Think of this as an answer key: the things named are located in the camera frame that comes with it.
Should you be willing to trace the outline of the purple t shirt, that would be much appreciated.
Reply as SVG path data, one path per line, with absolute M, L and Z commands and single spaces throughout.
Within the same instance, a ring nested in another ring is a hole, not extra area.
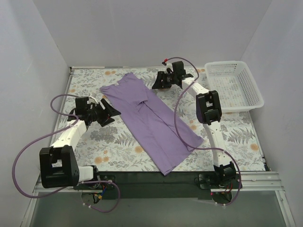
M 170 173 L 203 142 L 133 73 L 100 88 L 135 139 L 163 175 Z

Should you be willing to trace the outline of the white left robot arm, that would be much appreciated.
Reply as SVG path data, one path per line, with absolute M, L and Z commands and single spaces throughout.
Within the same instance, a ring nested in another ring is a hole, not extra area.
M 69 187 L 84 182 L 90 189 L 98 188 L 101 178 L 97 175 L 97 167 L 78 166 L 74 151 L 93 122 L 104 127 L 120 114 L 105 99 L 98 101 L 93 96 L 75 98 L 75 108 L 68 114 L 67 129 L 50 147 L 39 152 L 42 186 Z

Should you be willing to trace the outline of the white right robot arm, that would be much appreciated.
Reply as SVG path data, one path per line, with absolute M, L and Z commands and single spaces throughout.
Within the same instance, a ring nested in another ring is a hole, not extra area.
M 236 179 L 238 166 L 232 156 L 226 151 L 221 129 L 222 109 L 218 92 L 208 90 L 198 83 L 184 68 L 184 58 L 177 57 L 178 61 L 169 63 L 172 58 L 165 59 L 162 65 L 164 71 L 158 71 L 152 89 L 168 89 L 172 85 L 179 86 L 183 92 L 179 96 L 174 110 L 174 125 L 177 127 L 177 107 L 181 97 L 187 92 L 196 100 L 196 116 L 203 125 L 209 142 L 209 150 L 213 153 L 214 182 L 220 188 L 232 189 L 232 181 Z

